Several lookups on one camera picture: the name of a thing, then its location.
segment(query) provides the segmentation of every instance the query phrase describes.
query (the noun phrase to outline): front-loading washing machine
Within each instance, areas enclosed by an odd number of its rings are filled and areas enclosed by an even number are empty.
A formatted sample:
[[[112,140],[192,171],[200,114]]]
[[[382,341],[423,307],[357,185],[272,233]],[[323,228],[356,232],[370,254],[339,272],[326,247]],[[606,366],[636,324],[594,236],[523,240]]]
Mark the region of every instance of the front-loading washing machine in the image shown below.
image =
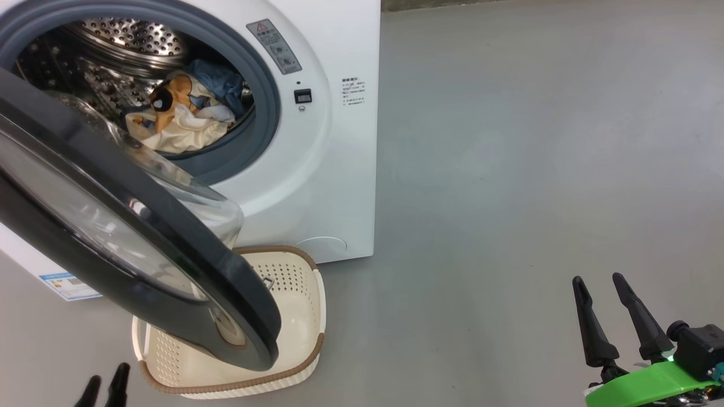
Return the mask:
[[[164,155],[241,206],[235,245],[370,256],[379,2],[0,1],[0,68],[111,120],[194,58],[237,71],[246,110],[212,144]]]

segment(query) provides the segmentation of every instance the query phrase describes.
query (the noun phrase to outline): green plastic bracket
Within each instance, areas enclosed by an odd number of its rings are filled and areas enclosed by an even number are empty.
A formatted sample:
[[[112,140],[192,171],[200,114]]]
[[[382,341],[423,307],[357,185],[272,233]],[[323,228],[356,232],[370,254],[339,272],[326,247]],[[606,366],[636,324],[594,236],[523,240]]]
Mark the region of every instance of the green plastic bracket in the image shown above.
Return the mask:
[[[690,390],[720,385],[718,382],[697,382],[679,365],[666,361],[611,380],[588,394],[586,405],[639,407]]]

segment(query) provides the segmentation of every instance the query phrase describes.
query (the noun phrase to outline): blue cloth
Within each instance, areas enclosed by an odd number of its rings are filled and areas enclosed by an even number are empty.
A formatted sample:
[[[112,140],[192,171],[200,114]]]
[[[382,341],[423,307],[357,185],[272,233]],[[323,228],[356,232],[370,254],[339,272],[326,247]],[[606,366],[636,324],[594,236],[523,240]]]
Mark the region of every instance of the blue cloth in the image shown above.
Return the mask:
[[[244,79],[238,72],[206,62],[203,59],[193,60],[187,67],[190,73],[209,92],[213,93],[220,102],[226,104],[238,118],[244,113],[241,105],[241,90]]]

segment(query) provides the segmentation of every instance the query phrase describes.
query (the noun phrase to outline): gray warning sticker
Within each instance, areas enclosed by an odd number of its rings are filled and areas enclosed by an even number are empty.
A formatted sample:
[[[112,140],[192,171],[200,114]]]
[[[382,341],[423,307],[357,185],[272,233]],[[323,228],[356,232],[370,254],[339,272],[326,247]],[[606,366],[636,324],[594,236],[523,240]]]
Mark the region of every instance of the gray warning sticker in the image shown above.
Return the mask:
[[[259,43],[266,48],[266,52],[269,52],[269,56],[277,63],[283,75],[302,70],[302,66],[299,65],[297,57],[289,48],[289,44],[269,19],[252,22],[247,24],[246,27],[259,40]]]
[[[342,106],[364,104],[365,81],[356,77],[342,79]]]

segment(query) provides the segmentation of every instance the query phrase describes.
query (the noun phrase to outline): plastic basket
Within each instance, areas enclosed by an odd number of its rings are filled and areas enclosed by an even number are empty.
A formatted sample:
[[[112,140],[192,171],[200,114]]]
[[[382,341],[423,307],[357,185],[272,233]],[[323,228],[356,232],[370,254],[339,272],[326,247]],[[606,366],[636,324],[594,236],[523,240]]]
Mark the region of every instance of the plastic basket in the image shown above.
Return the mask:
[[[132,340],[140,371],[158,391],[197,399],[241,397],[296,385],[314,372],[327,323],[324,285],[316,264],[303,251],[288,246],[235,252],[262,279],[273,279],[270,291],[282,316],[277,362],[266,372],[226,364],[134,316]]]

